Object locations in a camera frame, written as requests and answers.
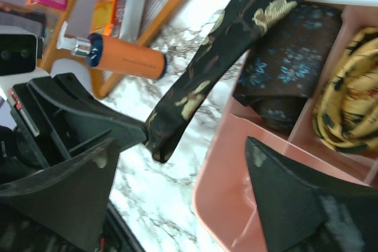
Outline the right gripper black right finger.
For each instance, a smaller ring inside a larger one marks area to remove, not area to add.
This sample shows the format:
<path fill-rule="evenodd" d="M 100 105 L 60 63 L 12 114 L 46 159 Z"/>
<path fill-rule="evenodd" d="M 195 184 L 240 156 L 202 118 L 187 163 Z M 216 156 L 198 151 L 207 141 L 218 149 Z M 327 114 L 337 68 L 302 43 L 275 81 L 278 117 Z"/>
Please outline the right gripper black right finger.
<path fill-rule="evenodd" d="M 253 137 L 245 157 L 268 251 L 377 251 L 377 188 L 324 174 Z"/>

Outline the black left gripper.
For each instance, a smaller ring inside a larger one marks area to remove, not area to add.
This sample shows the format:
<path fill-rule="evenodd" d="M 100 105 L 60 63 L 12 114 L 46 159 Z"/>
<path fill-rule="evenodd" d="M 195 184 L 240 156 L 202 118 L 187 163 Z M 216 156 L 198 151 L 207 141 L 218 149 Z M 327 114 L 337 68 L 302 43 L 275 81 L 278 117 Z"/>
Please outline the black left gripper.
<path fill-rule="evenodd" d="M 140 120 L 97 101 L 72 73 L 34 78 L 9 88 L 16 126 L 1 127 L 1 183 L 35 174 L 108 138 L 121 151 L 146 141 Z"/>

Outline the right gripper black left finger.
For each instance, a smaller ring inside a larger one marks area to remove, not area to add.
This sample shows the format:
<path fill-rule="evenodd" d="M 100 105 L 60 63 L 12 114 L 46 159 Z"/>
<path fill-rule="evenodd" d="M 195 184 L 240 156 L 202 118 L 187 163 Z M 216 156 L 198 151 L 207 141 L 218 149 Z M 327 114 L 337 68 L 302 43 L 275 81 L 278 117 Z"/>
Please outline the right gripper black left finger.
<path fill-rule="evenodd" d="M 1 251 L 95 251 L 118 157 L 108 139 L 1 185 Z"/>

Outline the black gold floral tie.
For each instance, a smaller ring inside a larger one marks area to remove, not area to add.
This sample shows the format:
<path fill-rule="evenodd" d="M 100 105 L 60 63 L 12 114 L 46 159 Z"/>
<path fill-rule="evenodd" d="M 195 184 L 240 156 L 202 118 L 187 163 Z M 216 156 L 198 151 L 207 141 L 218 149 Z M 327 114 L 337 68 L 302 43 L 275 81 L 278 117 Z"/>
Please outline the black gold floral tie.
<path fill-rule="evenodd" d="M 185 72 L 145 122 L 145 146 L 166 163 L 214 85 L 248 49 L 304 0 L 230 0 Z"/>

